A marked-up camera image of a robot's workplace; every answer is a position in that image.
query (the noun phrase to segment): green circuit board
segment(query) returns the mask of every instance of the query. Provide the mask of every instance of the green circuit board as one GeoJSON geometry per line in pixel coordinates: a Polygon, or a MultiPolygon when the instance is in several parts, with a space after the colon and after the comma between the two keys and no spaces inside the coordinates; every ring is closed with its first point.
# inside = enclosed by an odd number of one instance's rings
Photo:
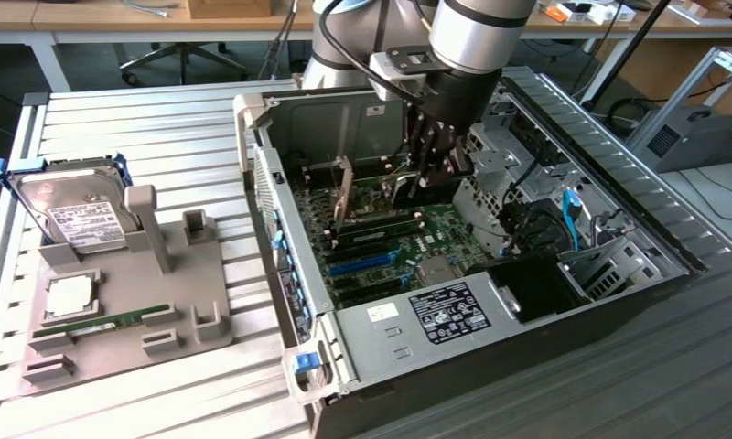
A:
{"type": "Polygon", "coordinates": [[[395,262],[380,267],[368,268],[353,273],[329,275],[328,270],[337,263],[327,263],[325,255],[331,254],[331,239],[324,231],[331,227],[333,218],[335,197],[333,189],[317,189],[307,191],[295,188],[296,205],[307,228],[307,234],[317,264],[321,269],[323,278],[328,291],[339,299],[337,307],[349,307],[364,302],[376,300],[384,296],[429,286],[429,282],[419,274],[419,264],[435,257],[443,256],[447,259],[449,268],[460,277],[467,269],[476,263],[491,259],[488,253],[481,249],[479,243],[467,233],[467,224],[451,204],[421,206],[412,209],[391,209],[389,201],[385,198],[375,197],[373,189],[355,189],[351,203],[351,217],[348,223],[379,220],[411,212],[421,212],[423,227],[420,232],[408,236],[392,238],[387,233],[380,244],[387,244],[395,253],[395,262]],[[401,287],[369,292],[368,294],[352,297],[348,290],[387,281],[404,276],[405,282],[401,287]]]}

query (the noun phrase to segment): hard drive label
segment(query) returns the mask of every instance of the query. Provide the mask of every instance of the hard drive label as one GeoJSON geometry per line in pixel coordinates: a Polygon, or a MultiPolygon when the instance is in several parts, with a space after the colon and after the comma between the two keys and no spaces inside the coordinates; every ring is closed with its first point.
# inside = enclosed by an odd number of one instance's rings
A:
{"type": "Polygon", "coordinates": [[[465,282],[409,298],[428,341],[439,345],[491,326],[465,282]]]}
{"type": "Polygon", "coordinates": [[[124,239],[122,226],[109,202],[49,208],[49,215],[73,247],[124,239]]]}

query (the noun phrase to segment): blue pcie slot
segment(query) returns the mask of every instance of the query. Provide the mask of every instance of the blue pcie slot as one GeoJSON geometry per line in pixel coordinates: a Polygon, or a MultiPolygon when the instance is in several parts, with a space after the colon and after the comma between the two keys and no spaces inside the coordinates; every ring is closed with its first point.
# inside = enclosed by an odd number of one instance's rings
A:
{"type": "Polygon", "coordinates": [[[360,272],[369,268],[381,267],[383,265],[391,265],[395,262],[395,257],[399,254],[399,250],[393,250],[387,254],[372,256],[361,261],[343,263],[328,269],[328,275],[340,276],[343,274],[360,272]]]}

